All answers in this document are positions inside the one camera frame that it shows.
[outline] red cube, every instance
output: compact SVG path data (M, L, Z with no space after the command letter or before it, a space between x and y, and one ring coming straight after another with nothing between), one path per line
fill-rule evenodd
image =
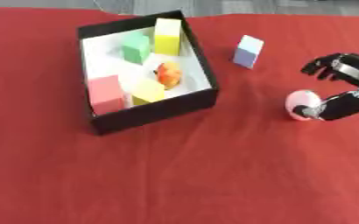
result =
M91 106L98 116L124 108L124 93L117 75L89 80L88 92Z

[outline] yellow cube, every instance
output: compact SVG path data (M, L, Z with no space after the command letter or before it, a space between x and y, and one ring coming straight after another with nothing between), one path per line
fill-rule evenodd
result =
M155 53L180 54L181 20L158 18L155 25Z
M165 99L165 86L151 79L144 79L132 93L134 105L144 105Z

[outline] wooden block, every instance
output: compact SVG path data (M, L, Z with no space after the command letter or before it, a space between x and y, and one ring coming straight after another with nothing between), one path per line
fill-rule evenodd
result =
M263 40L252 38L247 35L243 36L241 43L236 49L234 63L243 67L253 68L263 45Z
M132 93L134 105L158 102L165 98L165 86L151 79L144 79Z
M129 62L143 64L150 52L150 38L141 32L132 33L123 41L123 58Z
M124 94L117 75L89 80L88 93L91 106L98 116L124 108Z
M180 53L181 20L158 18L155 24L155 53L178 56Z

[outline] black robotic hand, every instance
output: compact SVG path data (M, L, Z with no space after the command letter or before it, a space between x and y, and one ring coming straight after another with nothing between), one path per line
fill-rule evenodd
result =
M319 80L329 78L331 81L344 80L359 87L359 54L334 53L319 57L308 64L302 73L318 74ZM319 107L307 108L299 106L294 113L304 117L319 118L324 121L333 121L359 113L359 88L328 97Z
M331 81L344 80L359 87L359 54L334 53L319 57L306 64L301 72L318 74L319 80L329 77Z
M333 121L359 113L359 98L355 92L328 97L322 104L323 110L318 114L325 121Z

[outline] apple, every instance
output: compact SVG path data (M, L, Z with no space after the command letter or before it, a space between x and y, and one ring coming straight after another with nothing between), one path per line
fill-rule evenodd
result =
M171 89L180 83L182 71L180 65L175 62L166 62L161 64L155 71L158 82L165 86L165 89Z

